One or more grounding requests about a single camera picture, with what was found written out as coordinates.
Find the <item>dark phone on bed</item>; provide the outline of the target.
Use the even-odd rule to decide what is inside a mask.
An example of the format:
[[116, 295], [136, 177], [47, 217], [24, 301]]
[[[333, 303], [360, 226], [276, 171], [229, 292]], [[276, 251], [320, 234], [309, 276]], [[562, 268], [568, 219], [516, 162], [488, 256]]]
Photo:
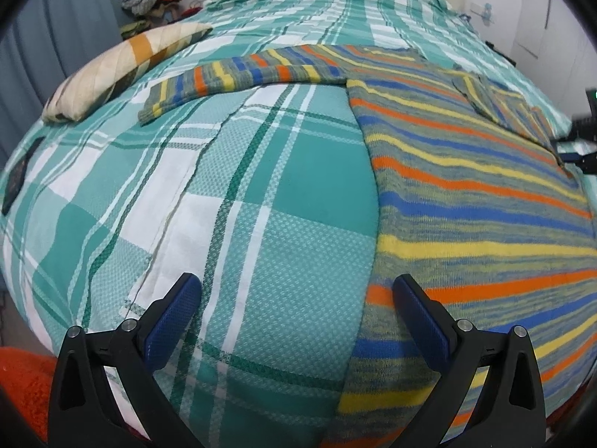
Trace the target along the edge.
[[36, 138], [30, 145], [30, 147], [26, 150], [24, 155], [11, 168], [8, 175], [5, 194], [2, 202], [1, 212], [3, 215], [7, 215], [9, 213], [12, 204], [16, 200], [18, 194], [20, 193], [24, 184], [28, 164], [43, 141], [44, 137]]

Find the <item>orange fuzzy cushion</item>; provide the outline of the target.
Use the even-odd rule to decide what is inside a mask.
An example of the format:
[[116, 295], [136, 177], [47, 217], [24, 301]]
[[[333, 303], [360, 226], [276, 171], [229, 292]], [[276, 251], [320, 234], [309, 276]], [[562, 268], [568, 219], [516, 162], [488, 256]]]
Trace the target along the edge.
[[51, 384], [57, 358], [1, 348], [1, 389], [40, 441], [47, 442]]

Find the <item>dark nightstand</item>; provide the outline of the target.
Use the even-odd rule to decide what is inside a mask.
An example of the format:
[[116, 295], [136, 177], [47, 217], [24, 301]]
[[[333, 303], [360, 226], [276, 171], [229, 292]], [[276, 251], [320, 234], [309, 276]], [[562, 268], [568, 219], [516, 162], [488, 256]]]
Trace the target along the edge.
[[497, 49], [497, 47], [493, 43], [491, 43], [490, 41], [485, 41], [485, 44], [493, 53], [505, 59], [513, 67], [516, 67], [516, 62], [508, 55], [504, 54], [502, 51]]

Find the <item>white wardrobe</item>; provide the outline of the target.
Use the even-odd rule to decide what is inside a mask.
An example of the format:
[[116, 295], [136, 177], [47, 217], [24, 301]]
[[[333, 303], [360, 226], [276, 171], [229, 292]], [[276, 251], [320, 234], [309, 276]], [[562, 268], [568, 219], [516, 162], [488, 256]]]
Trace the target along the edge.
[[512, 57], [517, 68], [563, 113], [590, 112], [596, 50], [564, 0], [521, 0]]

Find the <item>teal plaid bedspread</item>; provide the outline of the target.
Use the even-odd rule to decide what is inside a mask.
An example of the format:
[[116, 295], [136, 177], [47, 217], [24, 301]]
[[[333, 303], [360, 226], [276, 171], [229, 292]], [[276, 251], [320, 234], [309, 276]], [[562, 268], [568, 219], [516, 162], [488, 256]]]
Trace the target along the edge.
[[1, 272], [58, 351], [137, 318], [185, 273], [199, 308], [157, 379], [209, 447], [327, 447], [378, 239], [378, 190], [346, 90], [268, 84], [203, 96], [142, 124], [151, 89], [268, 50], [409, 50], [520, 94], [553, 138], [569, 119], [444, 0], [212, 0], [202, 40], [75, 124], [33, 124], [1, 220]]

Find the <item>cream striped pillow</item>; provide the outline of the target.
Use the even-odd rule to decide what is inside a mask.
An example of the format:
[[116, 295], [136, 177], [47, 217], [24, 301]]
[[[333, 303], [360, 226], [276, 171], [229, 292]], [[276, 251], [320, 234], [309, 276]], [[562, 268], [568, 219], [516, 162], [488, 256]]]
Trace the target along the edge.
[[181, 21], [149, 29], [117, 44], [65, 79], [44, 104], [41, 120], [57, 124], [85, 119], [152, 68], [211, 31], [208, 24]]

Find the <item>pile of clothes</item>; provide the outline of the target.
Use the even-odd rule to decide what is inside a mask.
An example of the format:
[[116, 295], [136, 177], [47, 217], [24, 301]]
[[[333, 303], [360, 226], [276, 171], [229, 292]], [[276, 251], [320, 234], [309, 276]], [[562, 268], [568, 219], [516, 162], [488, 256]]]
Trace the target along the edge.
[[121, 0], [121, 9], [132, 17], [132, 22], [119, 30], [121, 38], [125, 41], [148, 29], [178, 22], [202, 10], [201, 2], [186, 9], [181, 6], [181, 2], [182, 0]]

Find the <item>blue curtain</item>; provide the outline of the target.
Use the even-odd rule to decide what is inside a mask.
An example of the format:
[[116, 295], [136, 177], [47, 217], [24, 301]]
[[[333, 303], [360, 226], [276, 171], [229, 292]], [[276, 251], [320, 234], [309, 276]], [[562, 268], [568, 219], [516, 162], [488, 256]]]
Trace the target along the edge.
[[1, 31], [1, 163], [67, 77], [121, 42], [121, 0], [27, 0]]

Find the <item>striped knit sweater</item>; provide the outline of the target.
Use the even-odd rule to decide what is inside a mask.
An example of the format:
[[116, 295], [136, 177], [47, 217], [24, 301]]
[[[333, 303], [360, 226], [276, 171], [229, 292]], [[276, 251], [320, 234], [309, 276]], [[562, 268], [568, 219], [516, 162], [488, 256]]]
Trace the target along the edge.
[[408, 273], [448, 311], [530, 332], [546, 408], [596, 359], [596, 214], [539, 109], [475, 74], [409, 50], [304, 44], [198, 66], [155, 85], [142, 124], [191, 100], [268, 84], [337, 85], [367, 147], [379, 223], [371, 279], [327, 447], [405, 433], [432, 382], [423, 318], [398, 320]]

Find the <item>wall socket with plug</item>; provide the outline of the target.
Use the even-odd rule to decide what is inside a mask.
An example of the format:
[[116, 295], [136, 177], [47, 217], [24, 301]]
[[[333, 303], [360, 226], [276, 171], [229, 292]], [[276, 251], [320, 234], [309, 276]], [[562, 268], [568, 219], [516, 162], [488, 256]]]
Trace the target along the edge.
[[482, 20], [482, 23], [485, 27], [489, 27], [495, 23], [495, 18], [493, 16], [493, 5], [491, 3], [487, 2], [481, 5], [472, 2], [469, 6], [469, 10], [472, 14], [475, 14]]

